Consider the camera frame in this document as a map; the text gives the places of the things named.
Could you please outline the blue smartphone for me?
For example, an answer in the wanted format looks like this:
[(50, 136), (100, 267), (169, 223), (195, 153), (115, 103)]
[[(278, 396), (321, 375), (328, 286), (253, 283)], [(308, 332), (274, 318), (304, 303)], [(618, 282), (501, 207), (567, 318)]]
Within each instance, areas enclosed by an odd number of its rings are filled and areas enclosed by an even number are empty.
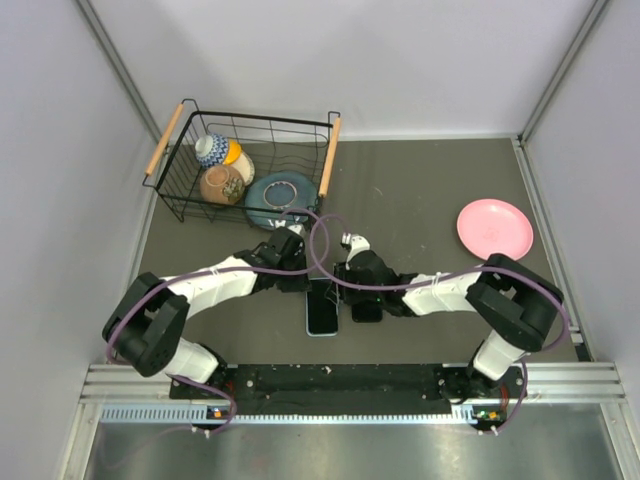
[(379, 323), (384, 310), (376, 303), (360, 302), (351, 306), (351, 317), (356, 323)]

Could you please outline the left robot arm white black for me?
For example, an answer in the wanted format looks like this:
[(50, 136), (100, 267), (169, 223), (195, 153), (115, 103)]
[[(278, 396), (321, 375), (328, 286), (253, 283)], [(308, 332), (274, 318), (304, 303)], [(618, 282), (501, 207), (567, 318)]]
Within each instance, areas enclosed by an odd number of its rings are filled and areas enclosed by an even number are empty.
[(187, 320), (273, 287), (283, 293), (310, 289), (300, 224), (280, 226), (257, 247), (195, 272), (139, 275), (103, 328), (108, 356), (120, 357), (145, 378), (159, 373), (186, 378), (203, 395), (216, 396), (226, 387), (226, 364), (212, 350), (183, 338)]

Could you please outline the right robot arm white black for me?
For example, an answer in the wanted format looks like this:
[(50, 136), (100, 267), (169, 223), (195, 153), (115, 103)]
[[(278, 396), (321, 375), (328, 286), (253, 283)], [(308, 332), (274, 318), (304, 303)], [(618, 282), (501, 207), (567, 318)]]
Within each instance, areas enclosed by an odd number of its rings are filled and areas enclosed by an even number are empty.
[(554, 284), (504, 254), (460, 275), (399, 274), (372, 250), (334, 265), (339, 298), (356, 322), (435, 313), (469, 312), (490, 327), (460, 380), (446, 380), (442, 396), (464, 401), (492, 394), (508, 369), (543, 349), (564, 294)]

